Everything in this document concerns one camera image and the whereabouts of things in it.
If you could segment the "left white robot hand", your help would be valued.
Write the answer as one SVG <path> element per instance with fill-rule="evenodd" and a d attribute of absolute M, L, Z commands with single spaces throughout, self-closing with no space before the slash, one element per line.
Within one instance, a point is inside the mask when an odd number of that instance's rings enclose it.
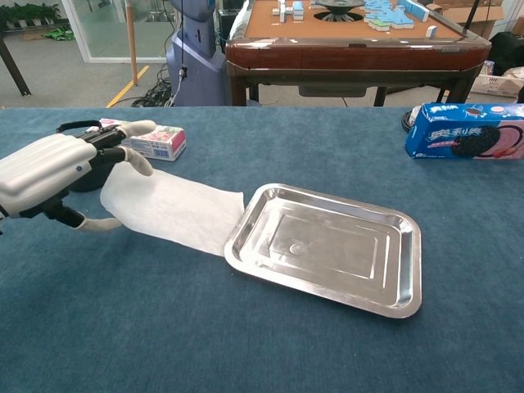
<path fill-rule="evenodd" d="M 61 124 L 56 132 L 1 159 L 1 220 L 39 214 L 75 230 L 107 232 L 122 223 L 114 217 L 90 219 L 64 205 L 72 184 L 98 168 L 128 162 L 153 175 L 150 162 L 121 142 L 154 131 L 152 120 L 102 126 L 97 120 Z"/>

